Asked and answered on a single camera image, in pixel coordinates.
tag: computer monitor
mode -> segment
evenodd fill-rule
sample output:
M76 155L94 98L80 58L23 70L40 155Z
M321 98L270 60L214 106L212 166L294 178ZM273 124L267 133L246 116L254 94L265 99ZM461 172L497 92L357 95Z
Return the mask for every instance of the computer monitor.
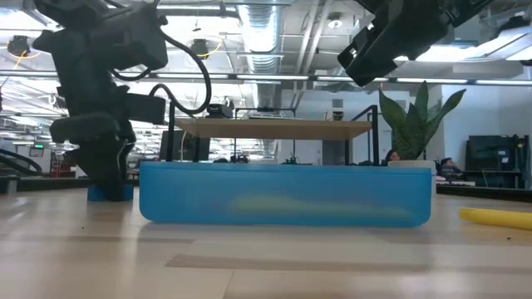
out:
M173 160L181 159L181 140L183 140L183 130L174 131L174 149L173 149ZM199 160L208 160L209 159L209 147L210 147L210 138L200 138L199 139ZM168 149L168 131L163 132L162 141L160 142L160 152L159 158L161 160L166 160ZM196 137L187 134L183 140L183 161L193 161L195 158L195 149L196 149Z

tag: ceiling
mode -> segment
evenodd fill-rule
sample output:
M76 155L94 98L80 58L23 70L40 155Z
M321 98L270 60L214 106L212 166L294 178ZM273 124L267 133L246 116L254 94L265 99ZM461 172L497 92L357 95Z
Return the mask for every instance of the ceiling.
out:
M122 0L120 3L127 4L129 1ZM225 2L228 6L232 3L246 3L245 0L234 0ZM276 55L281 57L280 73L293 74L298 60L298 54L303 42L303 34L308 24L309 10L313 0L293 0L277 1L277 3L288 3L282 8L282 31L281 47ZM495 1L489 9L481 13L480 18L474 18L455 30L455 39L474 40L479 43L486 42L486 31L494 24L500 24L512 13L523 12L532 1L508 0ZM25 71L54 71L55 67L51 56L45 52L32 50L31 59L21 59L20 61L7 52L7 43L14 35L25 35L32 39L38 37L43 29L57 30L50 20L47 25L35 20L35 16L28 15L21 10L22 0L7 0L0 3L0 70L25 70ZM162 0L160 5L165 9L182 10L190 4L219 5L214 1L166 1ZM314 25L320 20L323 7L318 9L317 19ZM337 54L342 51L355 33L357 21L367 20L371 15L363 10L353 0L336 0L329 8L330 13L339 13L342 25L338 28L325 26L319 39L316 54L310 63L309 71L330 71L338 68ZM209 58L204 61L211 73L247 73L249 72L247 57L249 52L244 45L242 37L242 26L240 20L233 17L198 17L198 12L190 9L188 17L168 16L169 24L163 30L185 44L191 45L194 39L205 39L208 49L213 51ZM168 65L158 70L158 72L198 72L197 66L182 51L168 45L170 62ZM455 63L455 62L423 62L423 61L399 61L399 67L391 74L397 77L414 78L456 78L456 79L491 79L491 78L514 78L522 73L522 65L517 61L484 61L477 63ZM0 77L0 83L7 78ZM119 82L127 84L131 92L147 94L155 84L150 81L142 82ZM170 82L169 88L175 93L179 101L192 108L201 104L204 97L204 86L200 82ZM42 130L46 134L47 127L52 120L62 117L67 113L57 104L57 98L52 96L57 93L56 87L59 83L53 79L9 78L2 88L3 93L3 114L5 113L31 113L34 117L4 117L4 129L23 132L25 129ZM413 85L389 85L384 86L388 90L411 91ZM256 103L254 99L253 82L239 82L238 84L213 84L213 102L221 102L224 99L232 100L237 107L253 107ZM311 105L305 105L306 110L312 110ZM313 113L323 113L322 107L316 105ZM155 144L160 139L160 132L163 127L134 123L137 134L140 136L140 143L145 143L155 148ZM35 138L35 134L16 133L10 135L11 138Z

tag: blue block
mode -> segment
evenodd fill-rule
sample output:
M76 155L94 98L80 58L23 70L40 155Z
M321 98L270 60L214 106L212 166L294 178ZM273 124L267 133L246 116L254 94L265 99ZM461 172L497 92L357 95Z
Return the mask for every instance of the blue block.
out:
M157 223L410 228L431 216L429 169L145 162L140 172L140 212Z
M133 200L134 190L135 190L134 186L124 185L124 193L126 196L125 201ZM110 202L110 200L104 197L100 188L98 188L97 186L91 186L87 189L86 200L90 202Z

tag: black metal frame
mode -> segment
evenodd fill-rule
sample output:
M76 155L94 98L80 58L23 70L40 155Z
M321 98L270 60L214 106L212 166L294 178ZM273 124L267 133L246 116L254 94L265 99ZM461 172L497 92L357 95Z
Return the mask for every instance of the black metal frame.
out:
M364 111L360 112L357 116L353 117L351 121L356 121L363 117L364 115L367 117L367 121L369 120L370 115L378 115L379 114L379 108L377 105L370 105L367 107ZM379 118L378 117L372 117L372 138L373 138L373 166L379 166L381 164L381 160L379 160ZM351 162L349 161L349 155L351 153L351 145L352 140L345 140L345 164L349 165ZM367 134L367 147L368 147L368 154L369 154L369 145L370 145L370 135Z
M237 120L238 119L238 115L239 115L239 111L251 111L251 110L256 110L256 111L260 111L260 108L234 108L234 118ZM296 109L295 108L268 108L268 112L270 111L276 111L276 112L280 112L280 111L290 111L293 113L293 117L295 118L296 117ZM234 139L234 149L233 149L233 154L235 156L235 158L238 158L236 157L236 138ZM296 155L296 140L293 140L293 156L295 157Z

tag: potted plant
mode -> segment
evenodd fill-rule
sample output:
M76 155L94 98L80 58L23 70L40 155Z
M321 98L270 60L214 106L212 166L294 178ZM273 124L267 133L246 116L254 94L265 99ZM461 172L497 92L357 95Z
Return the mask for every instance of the potted plant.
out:
M393 149L401 157L401 161L391 162L392 167L426 167L433 169L433 193L436 190L436 165L433 161L417 160L438 130L441 121L455 109L466 90L457 91L445 102L441 100L428 108L429 91L426 81L417 91L415 104L410 104L405 112L397 102L379 91L379 104L382 117L392 128Z

